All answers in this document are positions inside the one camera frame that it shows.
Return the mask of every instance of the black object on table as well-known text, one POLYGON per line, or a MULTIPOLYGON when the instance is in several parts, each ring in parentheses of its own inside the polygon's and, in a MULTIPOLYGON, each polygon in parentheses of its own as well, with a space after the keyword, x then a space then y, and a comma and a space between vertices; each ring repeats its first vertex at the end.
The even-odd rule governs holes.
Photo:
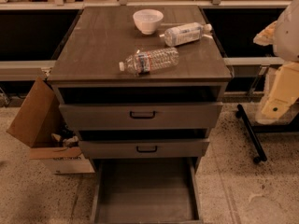
POLYGON ((242 105, 237 105, 238 111, 235 113, 237 118, 242 118, 243 122, 249 132, 250 138, 258 152, 253 161, 255 163, 260 163, 261 161, 267 161, 267 157, 263 151, 263 147, 260 143, 259 138, 256 133, 288 133, 288 132, 298 132, 299 131, 299 113, 295 118, 288 124, 281 125, 251 125, 249 118, 242 105))

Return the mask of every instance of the clear plastic bottle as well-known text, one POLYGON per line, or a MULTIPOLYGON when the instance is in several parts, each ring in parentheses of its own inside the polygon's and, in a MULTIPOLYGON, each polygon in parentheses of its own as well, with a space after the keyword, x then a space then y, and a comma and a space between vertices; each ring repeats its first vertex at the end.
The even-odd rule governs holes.
POLYGON ((164 33, 164 40, 167 46, 175 47, 181 44, 199 40, 204 31, 210 31, 210 24, 203 25, 198 22, 169 28, 164 33))
POLYGON ((138 76, 177 64, 178 51, 176 48, 156 49, 129 56, 124 63, 120 63, 120 70, 138 76))

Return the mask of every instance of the bowl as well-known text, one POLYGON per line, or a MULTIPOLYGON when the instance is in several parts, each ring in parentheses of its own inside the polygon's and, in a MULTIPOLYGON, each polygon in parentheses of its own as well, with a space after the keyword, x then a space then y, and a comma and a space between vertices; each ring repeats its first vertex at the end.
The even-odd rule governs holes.
POLYGON ((161 25, 163 17, 161 11, 154 9, 139 10, 133 15, 136 27, 145 35, 153 34, 161 25))

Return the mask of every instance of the black handle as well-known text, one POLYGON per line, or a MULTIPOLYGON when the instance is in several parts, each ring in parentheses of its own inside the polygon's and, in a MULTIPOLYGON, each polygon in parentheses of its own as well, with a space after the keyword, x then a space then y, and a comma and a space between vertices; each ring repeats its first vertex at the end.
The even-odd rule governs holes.
POLYGON ((154 119, 155 116, 156 116, 156 111, 151 111, 151 112, 130 111, 130 117, 132 119, 154 119))
POLYGON ((155 153, 155 152, 157 152, 157 150, 158 150, 157 146, 154 146, 154 147, 139 147, 139 146, 137 146, 136 147, 136 151, 138 153, 155 153))

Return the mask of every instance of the floor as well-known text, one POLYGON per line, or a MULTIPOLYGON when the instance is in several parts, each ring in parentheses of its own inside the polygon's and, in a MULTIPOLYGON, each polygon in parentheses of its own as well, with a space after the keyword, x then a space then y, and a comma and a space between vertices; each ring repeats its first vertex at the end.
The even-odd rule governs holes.
MULTIPOLYGON (((254 164, 253 144, 237 103, 224 104, 196 174, 204 223, 299 223, 299 134, 259 134, 267 162, 254 164)), ((244 103, 253 119, 255 103, 244 103)), ((19 108, 0 108, 0 223, 89 223, 95 174, 53 175, 28 160, 28 147, 6 129, 19 108)))

